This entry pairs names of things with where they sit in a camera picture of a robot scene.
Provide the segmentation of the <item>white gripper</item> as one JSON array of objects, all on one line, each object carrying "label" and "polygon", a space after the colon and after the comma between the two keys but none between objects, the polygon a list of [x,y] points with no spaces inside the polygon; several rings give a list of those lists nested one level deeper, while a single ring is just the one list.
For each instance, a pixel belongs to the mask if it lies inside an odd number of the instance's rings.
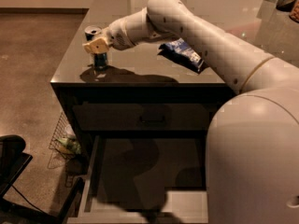
[{"label": "white gripper", "polygon": [[118,50],[132,48],[145,42],[150,37],[150,27],[146,12],[117,19],[104,29],[105,37],[95,39],[83,44],[83,48],[92,54],[103,54],[109,51],[109,46]]}]

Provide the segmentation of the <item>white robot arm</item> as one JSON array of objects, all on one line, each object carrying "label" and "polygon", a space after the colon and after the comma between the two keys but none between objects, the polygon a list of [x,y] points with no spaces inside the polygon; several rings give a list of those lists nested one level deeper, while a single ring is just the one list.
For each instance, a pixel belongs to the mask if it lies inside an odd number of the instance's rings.
[{"label": "white robot arm", "polygon": [[209,224],[299,224],[299,68],[191,13],[180,0],[149,0],[84,48],[102,54],[183,39],[235,96],[206,137]]}]

